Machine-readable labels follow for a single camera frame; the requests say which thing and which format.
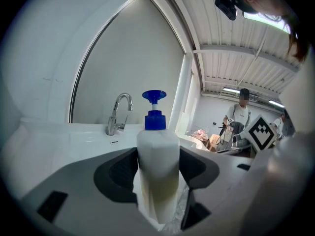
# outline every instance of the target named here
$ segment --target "black slot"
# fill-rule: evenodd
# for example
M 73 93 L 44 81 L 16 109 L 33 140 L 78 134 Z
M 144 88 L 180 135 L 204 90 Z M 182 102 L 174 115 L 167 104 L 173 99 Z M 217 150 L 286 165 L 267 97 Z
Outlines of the black slot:
M 44 203 L 37 210 L 37 213 L 52 223 L 61 209 L 68 194 L 60 191 L 53 191 Z
M 182 230 L 186 230 L 189 227 L 194 226 L 210 214 L 211 213 L 202 204 L 196 203 L 194 206 L 189 208 L 186 223 L 182 224 Z
M 137 195 L 132 192 L 137 171 L 138 151 L 137 148 L 132 148 L 101 164 L 94 172 L 94 184 L 114 202 L 137 204 Z
M 188 187 L 192 189 L 206 188 L 220 173 L 218 165 L 211 160 L 204 160 L 184 147 L 180 147 L 179 170 Z
M 239 164 L 237 166 L 237 168 L 240 168 L 240 169 L 245 170 L 245 171 L 248 171 L 250 169 L 250 167 L 251 167 L 250 165 L 247 165 L 247 164 L 244 164 L 244 163 Z

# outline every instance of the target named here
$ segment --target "faucet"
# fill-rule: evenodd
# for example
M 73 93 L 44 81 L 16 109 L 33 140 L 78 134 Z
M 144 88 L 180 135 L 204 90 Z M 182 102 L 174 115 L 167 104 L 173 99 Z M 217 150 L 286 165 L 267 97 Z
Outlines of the faucet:
M 120 94 L 117 99 L 116 99 L 116 103 L 113 109 L 113 113 L 112 116 L 108 119 L 108 125 L 106 128 L 106 134 L 109 136 L 113 136 L 115 133 L 115 129 L 123 131 L 125 129 L 125 125 L 127 122 L 127 118 L 125 120 L 125 123 L 122 124 L 116 124 L 116 113 L 117 113 L 117 109 L 118 109 L 118 105 L 121 101 L 122 98 L 126 98 L 128 101 L 128 111 L 132 111 L 132 97 L 130 96 L 130 94 L 128 93 L 122 93 Z

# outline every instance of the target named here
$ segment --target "ceiling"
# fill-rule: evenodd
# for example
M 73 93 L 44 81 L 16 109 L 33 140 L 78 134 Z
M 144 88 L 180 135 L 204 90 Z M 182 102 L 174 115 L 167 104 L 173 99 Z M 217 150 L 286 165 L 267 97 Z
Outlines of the ceiling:
M 240 10 L 231 21 L 214 1 L 175 0 L 194 40 L 203 91 L 217 94 L 224 87 L 248 88 L 261 102 L 278 101 L 299 69 L 299 62 L 287 55 L 288 34 L 245 19 Z

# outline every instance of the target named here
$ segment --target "cap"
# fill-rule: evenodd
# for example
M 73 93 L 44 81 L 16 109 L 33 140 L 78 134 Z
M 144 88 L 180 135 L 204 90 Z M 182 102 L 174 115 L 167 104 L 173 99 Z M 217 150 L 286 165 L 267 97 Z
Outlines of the cap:
M 256 14 L 258 13 L 255 11 L 252 7 L 250 7 L 247 3 L 245 3 L 243 0 L 231 0 L 240 10 L 250 13 L 250 14 Z
M 158 104 L 158 100 L 166 97 L 166 92 L 161 90 L 150 90 L 142 94 L 143 98 L 149 100 L 152 105 Z M 145 130 L 163 130 L 166 129 L 166 119 L 162 115 L 160 110 L 151 110 L 148 115 L 144 117 L 144 129 Z
M 242 88 L 240 90 L 240 96 L 241 95 L 249 95 L 249 94 L 250 94 L 250 91 L 247 88 Z

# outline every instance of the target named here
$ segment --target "camera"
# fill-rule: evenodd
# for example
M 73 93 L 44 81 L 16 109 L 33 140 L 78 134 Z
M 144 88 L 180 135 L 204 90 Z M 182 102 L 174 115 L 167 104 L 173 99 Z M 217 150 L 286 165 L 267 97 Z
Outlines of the camera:
M 237 9 L 231 0 L 216 0 L 215 5 L 229 18 L 229 20 L 234 21 L 236 19 Z

